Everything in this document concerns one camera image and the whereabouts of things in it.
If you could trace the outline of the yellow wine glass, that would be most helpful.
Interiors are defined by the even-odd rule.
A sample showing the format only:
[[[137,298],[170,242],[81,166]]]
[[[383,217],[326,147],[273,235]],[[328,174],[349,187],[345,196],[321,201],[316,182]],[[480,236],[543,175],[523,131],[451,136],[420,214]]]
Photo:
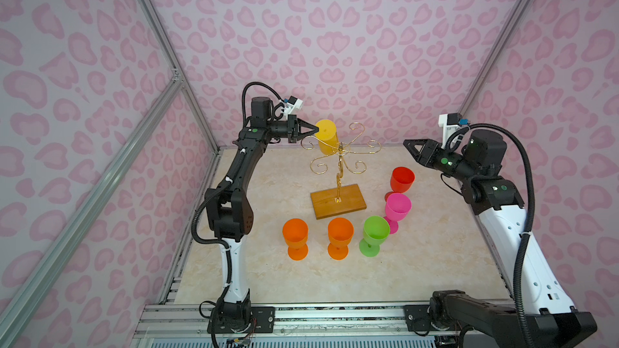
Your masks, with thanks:
[[[324,156],[330,156],[337,153],[339,149],[339,137],[336,124],[329,120],[323,119],[316,123],[319,132],[314,135],[319,142],[319,148]]]

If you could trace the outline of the red wine glass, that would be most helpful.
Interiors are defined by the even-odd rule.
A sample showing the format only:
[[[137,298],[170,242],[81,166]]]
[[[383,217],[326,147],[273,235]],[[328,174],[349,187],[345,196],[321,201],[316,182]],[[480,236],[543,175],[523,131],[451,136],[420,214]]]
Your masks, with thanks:
[[[391,191],[385,194],[385,201],[394,193],[407,192],[414,182],[415,174],[411,169],[407,167],[397,167],[393,169],[390,179]]]

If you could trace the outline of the pink wine glass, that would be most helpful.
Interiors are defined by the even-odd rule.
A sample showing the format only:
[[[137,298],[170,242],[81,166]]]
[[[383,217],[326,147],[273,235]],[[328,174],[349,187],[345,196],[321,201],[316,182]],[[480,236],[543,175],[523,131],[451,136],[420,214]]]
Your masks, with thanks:
[[[401,222],[411,211],[411,200],[402,193],[390,193],[385,201],[385,220],[389,224],[390,234],[396,234]]]

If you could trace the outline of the green wine glass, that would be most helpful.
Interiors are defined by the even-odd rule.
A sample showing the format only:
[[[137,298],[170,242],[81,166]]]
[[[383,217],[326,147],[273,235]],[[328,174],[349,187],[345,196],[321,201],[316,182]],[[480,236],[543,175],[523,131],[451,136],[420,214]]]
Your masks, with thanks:
[[[362,255],[373,258],[380,253],[380,245],[390,236],[390,225],[380,216],[367,218],[363,225],[363,239],[359,243]]]

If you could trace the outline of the orange wine glass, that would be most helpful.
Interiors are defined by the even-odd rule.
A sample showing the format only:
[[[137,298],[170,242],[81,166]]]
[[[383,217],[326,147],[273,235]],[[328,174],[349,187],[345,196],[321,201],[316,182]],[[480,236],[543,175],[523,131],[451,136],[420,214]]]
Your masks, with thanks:
[[[352,223],[343,217],[336,217],[330,221],[327,233],[330,241],[327,248],[329,256],[335,260],[345,259],[355,233]]]
[[[299,218],[288,220],[282,228],[282,235],[288,246],[288,255],[294,261],[306,258],[309,253],[307,240],[309,227]]]

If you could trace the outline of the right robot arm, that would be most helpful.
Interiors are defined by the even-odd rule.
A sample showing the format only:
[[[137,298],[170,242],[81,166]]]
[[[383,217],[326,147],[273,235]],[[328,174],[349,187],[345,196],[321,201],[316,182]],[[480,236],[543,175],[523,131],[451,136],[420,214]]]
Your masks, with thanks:
[[[551,270],[533,233],[535,187],[529,156],[508,130],[488,123],[462,126],[446,143],[405,140],[414,160],[460,183],[488,243],[511,306],[476,299],[461,290],[435,291],[428,317],[433,327],[476,330],[499,347],[575,347],[598,325],[580,311]]]

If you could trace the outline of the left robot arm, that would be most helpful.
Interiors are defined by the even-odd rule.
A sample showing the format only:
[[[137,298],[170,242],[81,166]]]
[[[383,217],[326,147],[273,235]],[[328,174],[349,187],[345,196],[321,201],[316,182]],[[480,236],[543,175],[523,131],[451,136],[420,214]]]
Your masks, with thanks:
[[[244,263],[243,239],[251,232],[254,213],[248,185],[270,143],[297,143],[319,132],[316,125],[295,114],[275,116],[267,97],[251,100],[251,115],[243,119],[235,145],[237,152],[225,177],[205,194],[206,217],[222,254],[222,294],[214,306],[211,329],[243,331],[251,325],[251,298]]]

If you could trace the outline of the wooden rack base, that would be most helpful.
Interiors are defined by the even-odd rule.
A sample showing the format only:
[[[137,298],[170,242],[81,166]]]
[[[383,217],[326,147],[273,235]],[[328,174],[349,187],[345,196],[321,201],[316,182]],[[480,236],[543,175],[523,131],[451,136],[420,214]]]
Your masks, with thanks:
[[[316,219],[367,209],[367,203],[357,184],[314,192],[310,194],[310,199]]]

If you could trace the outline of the aluminium frame post back right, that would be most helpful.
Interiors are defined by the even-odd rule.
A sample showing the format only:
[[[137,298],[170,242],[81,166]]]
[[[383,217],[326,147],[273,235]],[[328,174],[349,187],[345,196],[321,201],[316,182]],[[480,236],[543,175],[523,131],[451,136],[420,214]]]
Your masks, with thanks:
[[[472,108],[472,103],[474,103],[478,95],[483,90],[491,71],[496,66],[501,54],[506,50],[509,42],[514,37],[517,27],[524,19],[526,12],[532,6],[534,0],[509,1],[509,11],[496,26],[497,30],[491,35],[490,48],[483,55],[480,69],[477,72],[472,84],[469,86],[462,105],[456,112],[460,113],[463,117]]]

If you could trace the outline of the aluminium frame post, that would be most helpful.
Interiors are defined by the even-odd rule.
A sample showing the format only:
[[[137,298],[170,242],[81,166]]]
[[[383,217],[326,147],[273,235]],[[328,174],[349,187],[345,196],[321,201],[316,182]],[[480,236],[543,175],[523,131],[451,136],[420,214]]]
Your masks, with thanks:
[[[506,50],[509,42],[514,37],[517,27],[524,19],[526,12],[532,6],[534,0],[509,1],[509,11],[496,26],[497,30],[491,35],[490,48],[483,55],[480,69],[477,72],[472,84],[469,86],[462,105],[456,112],[460,113],[463,117],[472,108],[472,103],[474,103],[478,95],[483,90],[491,71],[496,66],[501,54]]]
[[[198,127],[205,136],[207,143],[214,152],[219,151],[219,146],[214,139],[214,135],[206,122],[206,116],[199,105],[198,98],[190,85],[189,79],[185,75],[185,70],[179,61],[177,53],[172,46],[168,32],[165,30],[164,24],[159,16],[153,0],[136,0],[141,7],[143,14],[148,21],[149,27],[159,44],[164,58],[166,59],[169,68],[172,70],[173,78],[177,80],[177,85],[180,85],[181,91],[185,96],[186,101],[190,105],[193,116],[197,120]]]

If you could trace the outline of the aluminium frame left horizontal bar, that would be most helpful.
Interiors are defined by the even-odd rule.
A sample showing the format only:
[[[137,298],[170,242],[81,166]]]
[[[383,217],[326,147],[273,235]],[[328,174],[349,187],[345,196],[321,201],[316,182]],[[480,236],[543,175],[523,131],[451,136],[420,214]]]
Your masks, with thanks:
[[[12,347],[17,342],[182,87],[181,80],[171,81],[167,85],[165,91],[110,162],[98,183],[86,195],[67,226],[17,291],[1,317],[2,347]]]

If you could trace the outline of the aluminium frame post back left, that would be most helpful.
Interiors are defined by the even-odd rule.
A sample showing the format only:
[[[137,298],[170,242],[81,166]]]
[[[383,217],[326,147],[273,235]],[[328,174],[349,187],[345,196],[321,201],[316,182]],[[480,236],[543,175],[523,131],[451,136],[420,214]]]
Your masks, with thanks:
[[[159,44],[164,58],[166,59],[169,68],[172,70],[173,78],[177,80],[177,85],[180,85],[181,91],[185,96],[186,101],[190,105],[193,116],[197,120],[198,127],[205,136],[207,143],[214,152],[219,151],[219,146],[214,139],[214,135],[206,122],[206,116],[199,105],[198,98],[190,85],[189,79],[185,75],[185,70],[179,61],[177,53],[172,46],[168,32],[165,30],[164,24],[159,16],[153,0],[136,0],[141,7],[143,14],[148,21],[149,27]]]

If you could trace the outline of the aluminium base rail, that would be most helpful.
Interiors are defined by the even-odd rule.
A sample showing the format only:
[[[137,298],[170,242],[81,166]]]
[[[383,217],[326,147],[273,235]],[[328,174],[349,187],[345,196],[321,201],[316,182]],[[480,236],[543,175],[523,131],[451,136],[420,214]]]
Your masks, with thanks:
[[[206,304],[149,305],[132,347],[495,347],[457,322],[435,327],[428,304],[409,302],[260,304],[258,318],[212,336]]]

